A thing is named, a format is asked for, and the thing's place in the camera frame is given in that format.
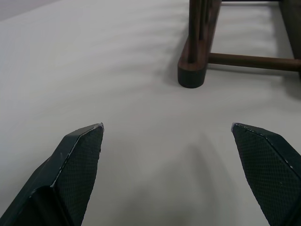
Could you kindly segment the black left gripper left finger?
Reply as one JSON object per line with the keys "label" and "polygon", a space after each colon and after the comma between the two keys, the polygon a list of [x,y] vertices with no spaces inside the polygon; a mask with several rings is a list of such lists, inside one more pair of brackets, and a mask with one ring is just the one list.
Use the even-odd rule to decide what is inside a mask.
{"label": "black left gripper left finger", "polygon": [[81,226],[103,133],[104,126],[98,123],[64,136],[0,217],[0,226]]}

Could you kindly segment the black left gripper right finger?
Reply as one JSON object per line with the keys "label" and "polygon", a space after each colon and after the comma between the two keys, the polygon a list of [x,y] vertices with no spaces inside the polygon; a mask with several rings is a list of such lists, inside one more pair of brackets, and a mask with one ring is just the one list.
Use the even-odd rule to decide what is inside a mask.
{"label": "black left gripper right finger", "polygon": [[301,155],[279,134],[233,123],[247,182],[270,226],[301,226]]}

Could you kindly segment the dark wooden rack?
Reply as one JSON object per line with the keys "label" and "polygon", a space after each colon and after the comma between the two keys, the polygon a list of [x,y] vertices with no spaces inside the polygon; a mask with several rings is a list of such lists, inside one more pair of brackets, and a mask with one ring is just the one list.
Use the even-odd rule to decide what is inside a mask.
{"label": "dark wooden rack", "polygon": [[[273,2],[279,4],[293,59],[212,53],[215,28],[223,2]],[[298,72],[301,78],[301,0],[190,0],[189,30],[177,65],[181,86],[204,84],[208,64]]]}

